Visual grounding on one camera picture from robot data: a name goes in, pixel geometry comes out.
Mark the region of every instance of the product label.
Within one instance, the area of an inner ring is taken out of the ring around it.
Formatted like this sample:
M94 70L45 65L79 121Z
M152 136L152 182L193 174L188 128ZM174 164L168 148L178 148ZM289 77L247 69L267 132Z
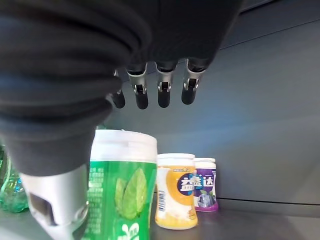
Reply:
M149 240L156 164L92 161L82 240Z
M194 180L194 205L197 211L212 212L218 209L215 182L215 168L196 169Z
M194 172L192 166L160 166L157 170L157 210L155 221L169 229L194 227Z

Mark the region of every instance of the barcode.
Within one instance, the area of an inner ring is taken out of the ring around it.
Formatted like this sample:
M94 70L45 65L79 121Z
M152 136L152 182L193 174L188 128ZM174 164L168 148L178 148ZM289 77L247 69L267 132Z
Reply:
M158 209L164 212L166 210L166 193L165 191L158 191Z

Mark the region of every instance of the plastic water bottle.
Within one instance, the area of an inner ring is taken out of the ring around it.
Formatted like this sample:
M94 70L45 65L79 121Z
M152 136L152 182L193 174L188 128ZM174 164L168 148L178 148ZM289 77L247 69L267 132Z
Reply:
M28 208L28 200L18 172L7 159L4 183L0 190L0 206L4 211L19 213Z
M4 169L6 166L6 155L5 155L5 148L0 144L0 188L4 184L4 177L6 170Z

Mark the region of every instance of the gray shelf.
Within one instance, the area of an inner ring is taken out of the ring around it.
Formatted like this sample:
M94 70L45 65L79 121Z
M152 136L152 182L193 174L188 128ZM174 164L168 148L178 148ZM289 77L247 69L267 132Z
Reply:
M151 225L151 240L319 240L320 218L243 211L199 212L198 226L167 230ZM51 240L29 212L0 210L1 240Z

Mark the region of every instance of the robotic hand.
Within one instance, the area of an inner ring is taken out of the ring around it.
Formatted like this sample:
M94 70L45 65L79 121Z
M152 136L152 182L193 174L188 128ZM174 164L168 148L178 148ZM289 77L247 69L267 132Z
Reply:
M181 99L202 74L241 0L3 0L0 138L21 173L32 215L55 240L80 239L88 218L88 167L96 126L125 104L126 67L140 109L146 66L156 62L158 103L187 59Z

